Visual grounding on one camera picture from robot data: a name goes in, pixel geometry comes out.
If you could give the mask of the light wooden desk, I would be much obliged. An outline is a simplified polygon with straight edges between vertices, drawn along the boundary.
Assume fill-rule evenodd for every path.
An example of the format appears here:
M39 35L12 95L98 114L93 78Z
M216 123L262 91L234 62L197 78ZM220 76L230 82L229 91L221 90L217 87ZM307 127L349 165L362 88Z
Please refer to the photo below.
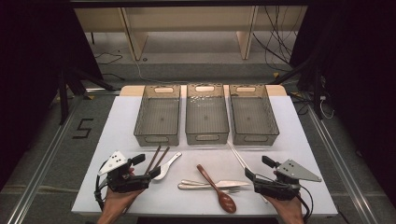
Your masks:
M99 7L75 10L86 33L123 33L132 59L141 58L150 32L234 32L241 57L255 31L299 31L306 6Z

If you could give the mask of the person's left hand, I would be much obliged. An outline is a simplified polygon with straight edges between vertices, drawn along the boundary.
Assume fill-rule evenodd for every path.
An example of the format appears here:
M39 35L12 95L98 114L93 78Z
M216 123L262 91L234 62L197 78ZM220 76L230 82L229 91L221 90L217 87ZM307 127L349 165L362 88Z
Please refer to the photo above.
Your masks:
M103 214L119 216L128 210L135 199L143 192L144 191L141 189L119 193L114 192L112 189L107 189Z

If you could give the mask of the dark curtain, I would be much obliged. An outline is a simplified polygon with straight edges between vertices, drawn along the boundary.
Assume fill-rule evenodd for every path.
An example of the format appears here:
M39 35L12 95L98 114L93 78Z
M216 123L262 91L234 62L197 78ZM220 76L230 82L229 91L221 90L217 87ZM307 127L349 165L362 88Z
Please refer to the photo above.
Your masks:
M70 0L0 0L0 189L69 68L102 77Z
M329 48L325 90L356 149L396 207L396 0L314 0L291 63Z

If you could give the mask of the aluminium floor rail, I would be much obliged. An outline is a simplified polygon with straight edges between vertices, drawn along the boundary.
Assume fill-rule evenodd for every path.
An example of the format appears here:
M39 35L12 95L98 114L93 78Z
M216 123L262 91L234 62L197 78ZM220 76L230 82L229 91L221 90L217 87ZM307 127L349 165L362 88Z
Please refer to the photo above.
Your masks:
M324 122L317 117L314 109L311 106L308 107L308 112L329 154L329 157L332 160L337 174L339 174L351 201L360 215L362 223L378 224L374 210L369 204L367 198L364 196L363 191L359 187L358 182L355 180L353 174L349 170L347 162L343 159Z
M0 190L0 224L81 224L71 211L116 95L72 97L60 122L54 101L28 150Z

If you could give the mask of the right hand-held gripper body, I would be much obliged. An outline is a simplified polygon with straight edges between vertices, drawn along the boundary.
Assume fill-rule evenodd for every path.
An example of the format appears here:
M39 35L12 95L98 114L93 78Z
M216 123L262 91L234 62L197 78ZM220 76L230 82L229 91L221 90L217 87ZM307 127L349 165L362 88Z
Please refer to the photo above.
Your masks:
M276 161L275 180L258 178L253 183L254 191L263 196L269 196L280 201L290 201L296 197L302 185L301 180L321 182L322 178L304 168L294 160L286 160L283 163Z

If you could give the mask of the grey transparent plastic bin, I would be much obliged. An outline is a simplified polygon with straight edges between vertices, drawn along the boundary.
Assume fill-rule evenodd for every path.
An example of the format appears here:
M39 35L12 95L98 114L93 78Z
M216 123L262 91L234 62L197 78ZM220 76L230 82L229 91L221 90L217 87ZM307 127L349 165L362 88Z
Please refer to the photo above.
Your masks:
M187 143L189 145L225 144L229 132L223 85L189 84L185 121Z
M265 85L230 85L233 143L237 146L272 146L279 136Z
M180 92L179 85L144 88L134 126L141 147L179 145Z

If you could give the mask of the brown wooden spoon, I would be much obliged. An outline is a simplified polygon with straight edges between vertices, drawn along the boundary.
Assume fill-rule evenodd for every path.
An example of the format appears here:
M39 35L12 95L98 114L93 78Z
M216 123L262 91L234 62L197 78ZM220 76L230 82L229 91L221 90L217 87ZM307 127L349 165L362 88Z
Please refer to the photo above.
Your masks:
M216 191L218 195L218 201L220 207L225 212L229 214L234 214L236 212L236 204L233 201L233 199L216 186L216 184L213 182L213 180L210 178L210 176L208 175L208 173L201 164L197 165L197 169L201 173L201 175L206 179L209 185Z

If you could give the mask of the white ceramic spoon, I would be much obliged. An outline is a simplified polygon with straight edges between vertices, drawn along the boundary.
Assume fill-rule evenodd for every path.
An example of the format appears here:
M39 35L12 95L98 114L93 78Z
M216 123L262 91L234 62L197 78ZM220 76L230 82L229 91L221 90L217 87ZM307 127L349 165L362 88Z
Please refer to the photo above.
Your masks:
M171 165L181 156L182 156L182 153L181 152L177 152L171 159L169 159L167 162L162 164L160 166L161 172L160 172L159 175L154 177L154 180L162 180L166 176L166 174L168 173Z

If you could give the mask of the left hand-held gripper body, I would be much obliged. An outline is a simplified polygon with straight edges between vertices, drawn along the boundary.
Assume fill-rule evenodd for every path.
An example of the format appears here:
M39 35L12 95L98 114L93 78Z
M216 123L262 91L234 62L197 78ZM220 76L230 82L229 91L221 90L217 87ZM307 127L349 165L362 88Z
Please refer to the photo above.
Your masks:
M103 163L97 176L97 190L109 187L114 192L125 193L147 189L151 178L147 175L131 175L131 159L125 158L120 151L115 151Z

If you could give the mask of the person's right hand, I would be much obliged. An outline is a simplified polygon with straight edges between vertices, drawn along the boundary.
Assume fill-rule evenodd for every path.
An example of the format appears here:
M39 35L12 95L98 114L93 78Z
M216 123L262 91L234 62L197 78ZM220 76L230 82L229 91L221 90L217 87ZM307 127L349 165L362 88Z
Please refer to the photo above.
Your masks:
M280 201L269 196L265 196L265 199L272 204L281 217L303 218L302 204L297 197L294 197L290 201Z

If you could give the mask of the black metal stand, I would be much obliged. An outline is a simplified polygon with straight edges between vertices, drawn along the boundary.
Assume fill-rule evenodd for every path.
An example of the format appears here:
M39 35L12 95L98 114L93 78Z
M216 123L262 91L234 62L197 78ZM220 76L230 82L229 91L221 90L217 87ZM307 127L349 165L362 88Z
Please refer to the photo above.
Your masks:
M96 84L99 87L107 91L116 91L117 89L102 79L94 77L80 69L75 67L67 67L61 71L58 76L58 90L61 104L61 120L60 124L63 125L69 115L69 106L67 99L67 89L69 88L75 95L82 96L87 93L87 89L82 84L82 79L88 79L91 83Z
M284 76L278 77L270 82L270 85L280 85L284 81L299 75L300 78L297 82L297 88L300 91L313 92L313 108L314 112L319 119L323 119L320 109L320 96L321 89L321 70L316 58L309 57L300 65L287 72Z

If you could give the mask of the white table mat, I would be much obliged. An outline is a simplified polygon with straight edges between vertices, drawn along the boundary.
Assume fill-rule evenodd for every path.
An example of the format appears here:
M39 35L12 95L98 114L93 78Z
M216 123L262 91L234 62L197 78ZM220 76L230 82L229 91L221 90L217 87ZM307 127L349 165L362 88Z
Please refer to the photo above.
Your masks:
M269 178L274 176L273 169L262 163L262 156L266 155L279 162L292 159L315 175L321 175L291 99L288 96L272 96L270 101L280 130L274 144L270 147L235 147L236 150L255 174ZM127 158L144 153L146 160L135 167L135 172L141 175L147 169L155 148L139 146L134 137L140 102L141 99L137 96L119 96L114 100L72 207L74 213L93 215L100 212L93 196L95 179L100 166L114 151L120 151ZM215 182L245 181L247 178L244 169L228 145L189 146L185 137L180 136L179 145L171 147L165 158L170 159L177 152L181 152L182 156L173 163L162 180L149 184L149 188L138 196L129 213L146 217L227 217L228 214L219 206L213 189L180 190L177 185L183 179L203 182L205 179L196 168L198 164L205 168Z

